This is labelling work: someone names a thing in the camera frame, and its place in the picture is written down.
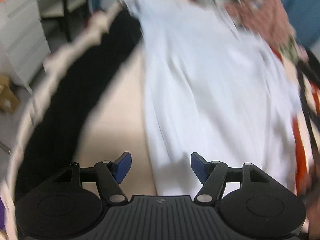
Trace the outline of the white polo shirt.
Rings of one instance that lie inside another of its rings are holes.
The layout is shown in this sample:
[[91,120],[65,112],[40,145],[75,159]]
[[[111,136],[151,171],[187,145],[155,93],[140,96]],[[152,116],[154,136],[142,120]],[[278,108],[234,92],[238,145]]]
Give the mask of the white polo shirt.
[[197,194],[194,152],[231,167],[253,163],[293,190],[299,93],[269,45],[227,13],[188,0],[120,1],[142,28],[157,193]]

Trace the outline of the striped bed blanket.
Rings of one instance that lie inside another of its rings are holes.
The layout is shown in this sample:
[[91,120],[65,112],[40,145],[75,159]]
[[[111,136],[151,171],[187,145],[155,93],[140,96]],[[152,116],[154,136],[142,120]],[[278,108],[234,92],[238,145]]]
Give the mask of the striped bed blanket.
[[82,55],[58,85],[45,120],[35,128],[11,188],[15,239],[297,239],[305,210],[319,198],[319,180],[296,197],[260,168],[245,166],[242,183],[228,183],[214,205],[182,196],[133,196],[103,204],[95,183],[82,183],[93,200],[72,203],[72,155],[90,110],[109,82],[107,72],[129,58],[143,37],[139,20],[115,25]]

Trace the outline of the cardboard box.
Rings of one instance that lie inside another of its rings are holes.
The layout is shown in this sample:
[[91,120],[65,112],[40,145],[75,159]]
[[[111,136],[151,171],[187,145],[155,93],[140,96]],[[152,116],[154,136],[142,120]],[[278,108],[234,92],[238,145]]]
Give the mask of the cardboard box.
[[10,78],[1,75],[0,77],[0,106],[1,110],[3,110],[6,113],[13,113],[16,108],[20,105],[20,100],[17,98],[17,96],[13,93],[13,91],[10,89]]

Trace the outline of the white drawer dresser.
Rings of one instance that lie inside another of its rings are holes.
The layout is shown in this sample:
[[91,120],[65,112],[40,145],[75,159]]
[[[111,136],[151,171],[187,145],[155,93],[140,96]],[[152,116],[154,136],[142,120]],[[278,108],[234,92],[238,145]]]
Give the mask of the white drawer dresser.
[[50,54],[36,0],[27,1],[9,11],[8,1],[1,3],[1,74],[29,93],[43,61]]

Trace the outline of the pink fluffy blanket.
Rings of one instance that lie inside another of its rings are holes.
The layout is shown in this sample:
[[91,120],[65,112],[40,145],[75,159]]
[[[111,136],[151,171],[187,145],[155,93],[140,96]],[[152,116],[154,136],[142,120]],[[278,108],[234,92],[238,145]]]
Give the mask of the pink fluffy blanket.
[[236,23],[258,33],[274,48],[286,46],[295,38],[281,0],[240,0],[227,2],[224,7]]

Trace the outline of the grey black chair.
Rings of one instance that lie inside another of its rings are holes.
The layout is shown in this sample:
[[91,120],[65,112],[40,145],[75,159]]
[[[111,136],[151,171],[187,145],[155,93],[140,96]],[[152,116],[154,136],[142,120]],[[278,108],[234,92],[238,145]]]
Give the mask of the grey black chair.
[[42,21],[57,21],[60,30],[65,34],[67,42],[71,42],[69,22],[71,15],[81,7],[89,11],[88,0],[39,0]]

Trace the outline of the blue curtain right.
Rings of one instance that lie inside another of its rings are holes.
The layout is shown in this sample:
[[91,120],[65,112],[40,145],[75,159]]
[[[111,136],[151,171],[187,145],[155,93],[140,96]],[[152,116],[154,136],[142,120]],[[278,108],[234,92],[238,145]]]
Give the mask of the blue curtain right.
[[319,0],[282,0],[298,42],[310,48],[319,39]]

